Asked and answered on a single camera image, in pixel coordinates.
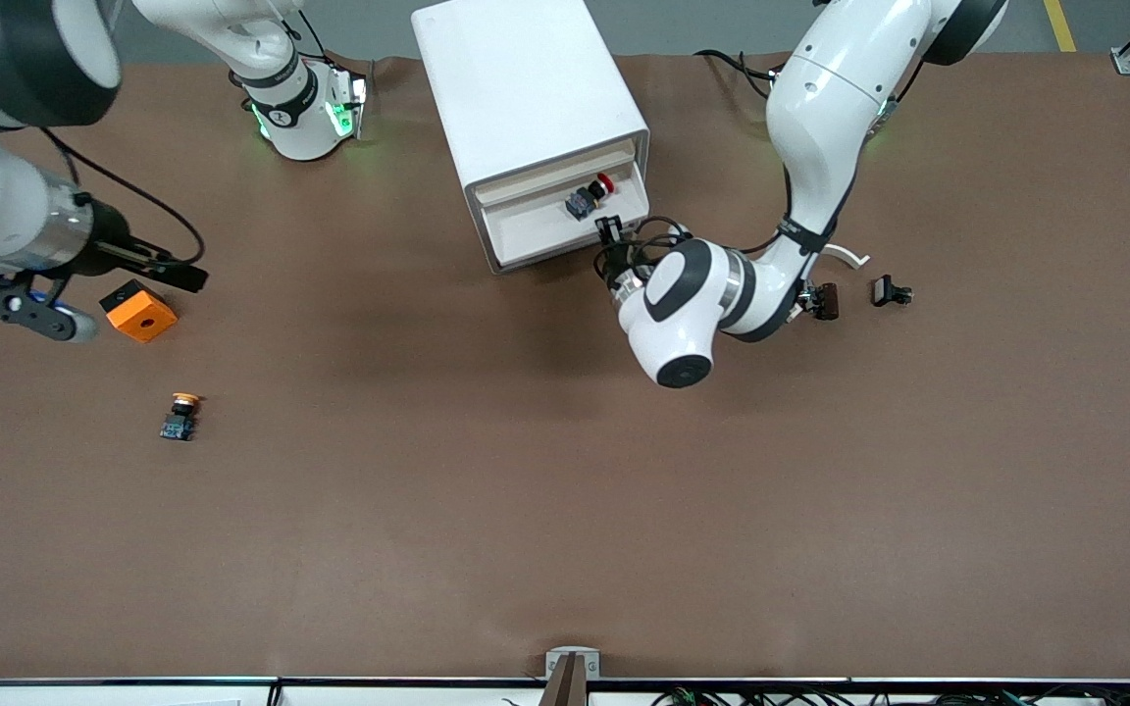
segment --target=green led light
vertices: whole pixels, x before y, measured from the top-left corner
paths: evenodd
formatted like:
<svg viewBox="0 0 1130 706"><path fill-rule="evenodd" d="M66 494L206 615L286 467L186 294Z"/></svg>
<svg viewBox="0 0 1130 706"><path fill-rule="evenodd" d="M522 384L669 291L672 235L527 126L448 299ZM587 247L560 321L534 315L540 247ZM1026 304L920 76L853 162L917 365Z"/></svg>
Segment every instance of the green led light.
<svg viewBox="0 0 1130 706"><path fill-rule="evenodd" d="M351 134L351 111L339 106L333 106L332 103L325 103L329 108L329 115L331 116L331 123L333 123L333 132L337 132L340 138L346 138L346 136Z"/></svg>
<svg viewBox="0 0 1130 706"><path fill-rule="evenodd" d="M260 136L264 139L269 138L269 129L264 127L264 119L260 115L260 108L255 107L255 103L251 104L251 114L255 116L255 122L260 123Z"/></svg>

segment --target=black cable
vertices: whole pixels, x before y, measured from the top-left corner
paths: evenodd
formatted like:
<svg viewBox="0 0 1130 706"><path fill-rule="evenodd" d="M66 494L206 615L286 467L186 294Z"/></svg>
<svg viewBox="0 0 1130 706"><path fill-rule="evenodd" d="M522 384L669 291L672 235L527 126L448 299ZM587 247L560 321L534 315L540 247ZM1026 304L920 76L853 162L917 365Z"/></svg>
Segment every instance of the black cable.
<svg viewBox="0 0 1130 706"><path fill-rule="evenodd" d="M773 238L770 238L767 242L774 241ZM817 697L822 698L824 701L829 703L829 705L835 705L836 700L838 700L840 703L843 703L844 706L857 706L855 703L849 701L849 698L837 691L833 691L833 689L820 687L808 687L807 689L811 694L816 694Z"/></svg>
<svg viewBox="0 0 1130 706"><path fill-rule="evenodd" d="M770 247L771 245L775 244L775 241L777 238L779 234L775 233L775 235L768 237L766 242L763 242L762 245L754 245L753 247L740 247L740 253L744 253L745 255L753 255L754 253L759 253L759 251L766 250L766 247Z"/></svg>
<svg viewBox="0 0 1130 706"><path fill-rule="evenodd" d="M763 98L770 98L770 94L765 93L765 90L763 90L762 87L757 85L757 81L754 80L759 78L768 81L770 71L760 72L757 69L748 68L748 63L746 63L744 60L744 52L740 52L739 60L731 59L730 56L727 56L727 54L718 52L716 49L701 49L699 52L696 52L694 54L694 56L713 56L716 59L722 59L728 67L731 67L736 71L741 72L741 75L744 75L744 78L748 79L748 85L751 86L753 89L757 91L757 95L760 95Z"/></svg>
<svg viewBox="0 0 1130 706"><path fill-rule="evenodd" d="M277 679L269 686L269 698L264 701L264 706L279 706L280 703L281 679Z"/></svg>
<svg viewBox="0 0 1130 706"><path fill-rule="evenodd" d="M901 103L902 101L905 99L905 94L910 93L910 86L914 86L914 80L919 79L919 71L923 70L923 63L927 62L923 62L923 60L919 60L918 66L914 67L914 72L910 75L910 80L905 81L905 88L902 88L901 94L896 96L897 103Z"/></svg>
<svg viewBox="0 0 1130 706"><path fill-rule="evenodd" d="M635 232L641 233L645 225L651 223L671 225L671 227L678 228L679 234L685 234L687 229L683 227L683 224L678 223L676 219L667 218L667 216L646 216L645 219L640 220L640 225L636 225Z"/></svg>
<svg viewBox="0 0 1130 706"><path fill-rule="evenodd" d="M307 26L308 34L313 35L313 41L316 43L316 49L319 50L319 52L322 53L322 56L325 55L325 45L322 44L322 37L316 36L316 30L315 28L313 28L313 23L308 21L308 15L305 15L304 11L301 10L299 18L304 19L304 26Z"/></svg>
<svg viewBox="0 0 1130 706"><path fill-rule="evenodd" d="M76 183L77 186L80 186L81 175L77 174L77 165L72 164L72 156L68 154L68 149L63 148L63 143L59 142L59 139L55 138L54 133L51 133L50 130L41 129L41 133L46 136L46 139L50 140L50 143L54 145L55 151L59 152L59 156L63 157L63 164L68 165L68 178L71 178L72 183Z"/></svg>
<svg viewBox="0 0 1130 706"><path fill-rule="evenodd" d="M753 78L763 78L763 79L767 79L767 80L770 79L768 72L760 72L757 69L749 69L744 63L736 62L736 60L731 59L730 56L728 56L728 54L723 54L722 52L718 52L716 49L701 49L699 52L696 52L695 54L692 54L692 56L713 56L714 59L722 59L723 62L727 62L728 67L731 67L736 71L744 71L744 72L746 72L746 75L748 75L748 76L750 76Z"/></svg>
<svg viewBox="0 0 1130 706"><path fill-rule="evenodd" d="M160 201L159 198L153 197L151 193L145 191L145 189L140 189L137 184L131 183L129 180L122 178L120 177L120 175L113 174L111 169L107 169L106 167L99 165L98 162L95 162L89 157L81 155L81 152L78 152L77 149L72 149L68 143L63 142L62 139L59 139L55 136L55 133L50 132L50 129L40 129L40 130L41 132L45 133L46 138L50 138L50 142L53 143L54 147L59 148L60 151L68 152L69 156L76 157L77 162L80 162L80 164L86 165L87 167L94 169L95 173L105 175L108 180L112 180L115 183L121 184L121 186L123 186L124 189L129 189L131 192L138 193L139 197L145 198L145 200L153 202L153 204L159 207L163 210L163 212L172 216L172 218L176 219L176 223L181 224L182 227L184 227L185 229L188 229L188 232L190 232L191 237L194 238L194 245L197 245L197 253L184 260L174 260L171 261L171 263L163 263L165 264L165 267L180 267L180 264L193 264L203 258L203 255L207 253L207 244L206 242L203 242L203 236L200 235L198 233L198 228L195 228L194 225L191 224L189 219L185 219L185 216L181 215L176 209L174 209L174 207L165 204L165 202Z"/></svg>
<svg viewBox="0 0 1130 706"><path fill-rule="evenodd" d="M771 705L773 705L773 703L775 703L775 700L773 700L773 698L768 698L768 701L771 703ZM782 701L777 703L776 706L789 706L789 703L793 703L793 701L803 701L803 703L807 704L807 706L819 706L819 705L817 705L817 703L814 703L812 700L810 700L810 698L806 697L803 694L793 694L793 695L789 696L788 698L784 698Z"/></svg>
<svg viewBox="0 0 1130 706"><path fill-rule="evenodd" d="M763 90L762 87L757 85L756 80L753 80L753 71L749 71L748 63L744 62L744 52L740 52L740 68L744 71L744 78L748 79L748 85L751 86L753 89L757 91L757 95L760 95L763 101L770 98L770 94L765 93L765 90Z"/></svg>

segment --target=white robotic arm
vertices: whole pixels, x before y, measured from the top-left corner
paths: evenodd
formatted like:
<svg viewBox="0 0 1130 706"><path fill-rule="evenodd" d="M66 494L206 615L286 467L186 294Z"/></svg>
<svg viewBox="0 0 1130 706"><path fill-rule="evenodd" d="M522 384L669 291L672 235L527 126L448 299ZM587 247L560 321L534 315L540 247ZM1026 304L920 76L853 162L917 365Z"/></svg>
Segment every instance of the white robotic arm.
<svg viewBox="0 0 1130 706"><path fill-rule="evenodd" d="M0 132L90 124L107 113L121 67L94 0L0 0ZM133 271L198 291L207 272L130 235L113 207L0 148L0 321L82 340L94 321L58 299L71 277ZM34 291L35 276L51 280Z"/></svg>
<svg viewBox="0 0 1130 706"><path fill-rule="evenodd" d="M631 249L606 245L619 323L651 378L666 387L695 384L712 369L714 331L763 340L799 312L808 273L852 188L866 131L911 59L958 62L992 34L1006 3L829 1L766 103L789 211L765 253L749 260L689 238L649 273L632 263Z"/></svg>
<svg viewBox="0 0 1130 706"><path fill-rule="evenodd" d="M202 44L228 63L251 97L260 132L281 156L316 159L358 138L364 77L302 56L282 27L282 12L305 0L133 0L155 26Z"/></svg>

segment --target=orange block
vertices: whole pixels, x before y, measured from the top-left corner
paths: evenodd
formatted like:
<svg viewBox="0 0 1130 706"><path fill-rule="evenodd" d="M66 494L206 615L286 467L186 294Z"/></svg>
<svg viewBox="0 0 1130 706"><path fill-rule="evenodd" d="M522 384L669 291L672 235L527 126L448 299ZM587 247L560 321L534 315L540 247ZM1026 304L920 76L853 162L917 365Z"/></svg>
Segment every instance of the orange block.
<svg viewBox="0 0 1130 706"><path fill-rule="evenodd" d="M115 330L122 334L140 343L147 343L174 325L176 314L167 304L144 288L110 308L107 321L112 322Z"/></svg>

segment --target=gray floor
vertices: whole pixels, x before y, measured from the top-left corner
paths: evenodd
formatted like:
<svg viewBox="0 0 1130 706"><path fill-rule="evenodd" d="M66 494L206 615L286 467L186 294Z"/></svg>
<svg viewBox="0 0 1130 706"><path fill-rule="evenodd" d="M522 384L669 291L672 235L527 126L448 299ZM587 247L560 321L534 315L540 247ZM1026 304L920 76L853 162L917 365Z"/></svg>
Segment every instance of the gray floor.
<svg viewBox="0 0 1130 706"><path fill-rule="evenodd" d="M120 8L115 38L125 62L215 62L192 41L151 26L131 1L102 1L108 12ZM359 59L416 58L408 18L432 3L435 0L313 0L308 17L333 52ZM784 52L819 11L810 0L588 0L588 5L615 54L690 54L697 49ZM1063 8L1080 52L1109 52L1130 34L1130 0L1067 0ZM1010 0L1005 21L985 49L1058 52L1044 0Z"/></svg>

